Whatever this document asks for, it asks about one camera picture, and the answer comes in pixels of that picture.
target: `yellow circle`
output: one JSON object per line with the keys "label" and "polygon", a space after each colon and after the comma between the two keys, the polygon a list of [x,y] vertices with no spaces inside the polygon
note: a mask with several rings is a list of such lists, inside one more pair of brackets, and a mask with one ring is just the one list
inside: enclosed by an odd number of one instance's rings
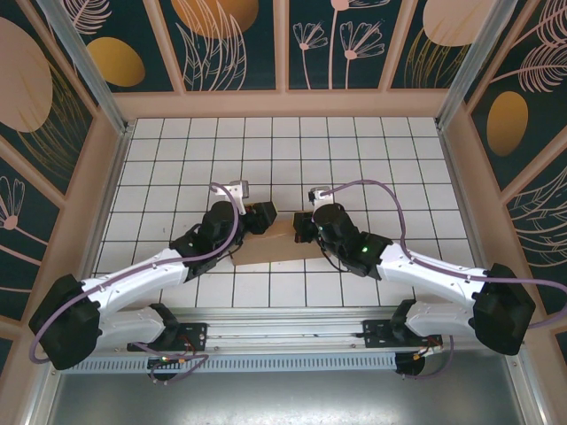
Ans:
{"label": "yellow circle", "polygon": [[230,26],[230,16],[244,32],[252,26],[258,16],[258,0],[171,0],[179,19],[194,33],[207,38],[227,38],[232,35],[221,19],[221,11],[226,14]]}
{"label": "yellow circle", "polygon": [[122,40],[101,37],[93,40],[87,50],[103,78],[120,87],[132,87],[145,77],[144,62],[136,51]]}
{"label": "yellow circle", "polygon": [[488,146],[499,157],[506,157],[522,141],[528,125],[528,105],[513,91],[501,93],[488,113]]}

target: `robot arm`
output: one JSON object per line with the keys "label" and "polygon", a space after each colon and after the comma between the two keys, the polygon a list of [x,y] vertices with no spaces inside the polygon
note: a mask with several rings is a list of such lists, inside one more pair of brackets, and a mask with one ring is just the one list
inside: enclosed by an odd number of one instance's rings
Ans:
{"label": "robot arm", "polygon": [[[392,318],[391,335],[435,334],[475,336],[492,350],[517,354],[535,304],[521,285],[483,282],[479,278],[515,277],[502,265],[491,270],[467,268],[409,251],[379,235],[359,232],[329,188],[309,193],[315,209],[294,217],[296,242],[316,241],[335,255],[350,272],[378,280],[406,283],[436,294],[451,303],[426,304],[405,300]],[[421,260],[433,268],[417,264]]]}
{"label": "robot arm", "polygon": [[[263,234],[276,219],[271,202],[244,205],[247,182],[226,186],[237,202],[237,232],[225,252],[244,242],[248,233]],[[199,261],[176,259],[203,256],[224,245],[234,224],[229,201],[219,201],[206,212],[200,224],[175,239],[151,258],[119,272],[77,282],[71,275],[57,279],[32,316],[29,327],[37,334],[43,324],[69,299],[93,288],[96,290],[72,305],[47,329],[40,343],[57,369],[66,369],[86,359],[94,350],[131,342],[171,343],[179,323],[165,306],[156,304],[142,310],[122,311],[139,298],[195,279],[217,265],[224,252]],[[143,271],[136,271],[146,266]],[[101,283],[123,276],[107,288]]]}

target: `cable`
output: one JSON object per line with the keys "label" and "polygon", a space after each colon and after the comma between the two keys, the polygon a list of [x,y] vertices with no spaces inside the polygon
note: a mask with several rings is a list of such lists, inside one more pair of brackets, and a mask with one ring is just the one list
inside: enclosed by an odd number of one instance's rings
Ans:
{"label": "cable", "polygon": [[449,348],[449,359],[447,359],[447,362],[445,363],[445,365],[440,367],[438,370],[436,370],[435,372],[433,372],[431,374],[427,374],[427,375],[403,375],[403,377],[416,379],[418,381],[423,381],[423,380],[426,380],[426,379],[437,378],[438,376],[443,375],[449,369],[449,366],[451,366],[451,363],[453,362],[454,339],[453,339],[452,335],[449,336],[449,346],[450,346],[450,348]]}
{"label": "cable", "polygon": [[[393,202],[396,204],[396,208],[398,209],[398,216],[400,218],[400,226],[401,226],[400,246],[401,246],[401,249],[404,251],[404,254],[406,254],[408,256],[408,258],[411,259],[418,266],[425,267],[425,268],[428,268],[430,270],[433,270],[434,272],[446,274],[448,276],[456,277],[458,279],[464,279],[464,280],[467,280],[467,281],[490,282],[490,283],[514,283],[514,284],[528,283],[528,284],[531,284],[531,285],[544,285],[544,286],[549,286],[549,287],[552,287],[552,288],[557,288],[557,289],[565,292],[565,294],[567,294],[567,286],[562,285],[559,282],[548,281],[548,280],[545,280],[545,279],[520,279],[520,278],[509,278],[509,277],[470,276],[470,275],[467,275],[467,274],[453,272],[451,270],[446,270],[443,267],[437,267],[437,266],[434,266],[433,264],[429,264],[426,261],[421,261],[420,259],[415,258],[411,254],[411,252],[409,252],[409,249],[406,246],[406,220],[404,218],[404,213],[401,209],[400,201],[394,195],[392,190],[390,188],[388,188],[385,184],[383,184],[381,182],[377,182],[376,180],[357,180],[357,181],[354,181],[354,182],[350,182],[350,183],[338,186],[335,189],[330,189],[330,190],[327,190],[325,192],[322,192],[321,195],[322,196],[331,195],[331,194],[338,192],[340,190],[350,188],[351,186],[354,186],[356,184],[375,184],[377,186],[380,186],[386,192],[388,192],[390,197],[392,197]],[[528,329],[541,328],[543,326],[550,325],[551,323],[555,323],[556,321],[561,320],[565,315],[567,315],[567,303],[565,303],[565,305],[563,306],[561,311],[558,312],[556,315],[554,315],[550,318],[547,318],[544,321],[532,323],[528,327]]]}
{"label": "cable", "polygon": [[[91,294],[94,294],[98,290],[104,290],[105,288],[109,287],[113,283],[116,283],[117,281],[120,281],[122,279],[130,277],[133,274],[138,274],[138,273],[143,272],[145,270],[148,270],[150,268],[154,268],[155,266],[161,266],[161,265],[171,264],[171,263],[180,263],[180,262],[202,261],[204,259],[210,259],[210,258],[214,257],[215,255],[218,255],[219,253],[223,252],[225,249],[227,249],[230,246],[230,244],[232,243],[232,240],[234,239],[234,236],[237,233],[237,229],[238,229],[239,215],[238,215],[237,203],[236,203],[235,199],[233,198],[232,194],[227,189],[225,189],[223,186],[221,186],[219,183],[211,182],[210,187],[211,187],[211,190],[213,192],[216,192],[216,189],[214,189],[214,188],[218,188],[225,193],[225,195],[229,198],[230,203],[232,204],[232,212],[234,213],[234,223],[232,224],[232,229],[230,230],[229,237],[220,247],[218,247],[216,250],[213,250],[213,251],[211,251],[207,254],[197,255],[195,257],[187,257],[187,258],[180,258],[180,259],[162,259],[162,260],[159,260],[159,261],[155,261],[154,263],[151,263],[151,264],[146,264],[146,265],[143,265],[143,266],[135,267],[131,270],[128,270],[127,272],[124,272],[122,274],[118,274],[118,275],[114,276],[113,278],[108,279],[106,282],[103,282],[103,283],[101,283],[101,284],[99,284],[99,285],[97,285],[97,286],[95,286],[95,287],[93,287],[89,290],[86,290],[81,295],[78,295],[76,297],[71,298],[69,301],[64,303],[60,308],[58,308],[55,311],[55,313],[52,314],[51,317],[48,320],[46,320],[45,323],[42,325],[42,327],[39,329],[39,331],[35,335],[34,341],[31,343],[31,345],[29,347],[29,353],[28,353],[29,359],[35,364],[43,364],[43,363],[48,363],[50,361],[49,358],[38,359],[35,356],[35,350],[37,349],[37,345],[39,344],[40,340],[42,339],[43,335],[45,334],[45,332],[47,331],[49,326],[51,326],[53,324],[53,322],[61,314],[63,314],[71,305],[77,304],[79,301],[83,300],[84,298],[88,297]],[[154,355],[157,355],[157,356],[160,356],[160,357],[167,357],[169,359],[183,359],[183,360],[186,360],[186,361],[191,361],[193,359],[202,359],[197,365],[192,367],[189,371],[184,372],[183,374],[176,375],[175,378],[177,378],[177,379],[172,378],[170,381],[179,381],[180,379],[183,379],[183,378],[189,376],[190,374],[193,373],[193,371],[196,368],[200,367],[208,359],[207,354],[198,354],[198,355],[195,355],[195,356],[167,355],[165,353],[156,352],[155,350],[152,350],[146,344],[142,344],[142,343],[133,343],[133,344],[136,347],[144,350],[145,352],[149,352],[151,354],[154,354]]]}

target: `perforated metal strip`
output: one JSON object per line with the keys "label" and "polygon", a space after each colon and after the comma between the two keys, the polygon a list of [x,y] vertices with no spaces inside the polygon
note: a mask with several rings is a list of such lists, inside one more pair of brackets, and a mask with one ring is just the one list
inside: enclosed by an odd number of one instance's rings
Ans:
{"label": "perforated metal strip", "polygon": [[[64,374],[147,374],[149,357],[95,357],[63,371]],[[194,363],[171,364],[155,373],[183,371]],[[394,352],[356,354],[212,355],[197,373],[298,372],[325,370],[395,369]]]}

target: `leaf drawing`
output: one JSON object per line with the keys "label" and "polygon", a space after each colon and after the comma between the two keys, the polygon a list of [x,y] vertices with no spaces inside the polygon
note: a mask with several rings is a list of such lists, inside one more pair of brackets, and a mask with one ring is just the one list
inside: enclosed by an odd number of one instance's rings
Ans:
{"label": "leaf drawing", "polygon": [[109,0],[61,0],[79,34],[94,35],[113,13]]}
{"label": "leaf drawing", "polygon": [[567,76],[567,44],[533,48],[525,57],[520,69],[500,75],[490,82],[496,82],[511,75],[517,75],[524,91],[551,93]]}
{"label": "leaf drawing", "polygon": [[247,61],[240,26],[218,2],[217,19],[204,0],[196,0],[194,4],[192,6],[186,0],[180,1],[183,20],[193,30],[186,31],[176,24],[185,46],[183,80],[188,90],[241,89],[246,77]]}
{"label": "leaf drawing", "polygon": [[509,213],[530,266],[567,263],[567,167],[551,182],[518,194]]}
{"label": "leaf drawing", "polygon": [[519,37],[512,47],[517,46],[534,32],[537,33],[542,43],[549,46],[565,43],[567,39],[567,1],[546,0],[546,5],[541,11],[538,25]]}

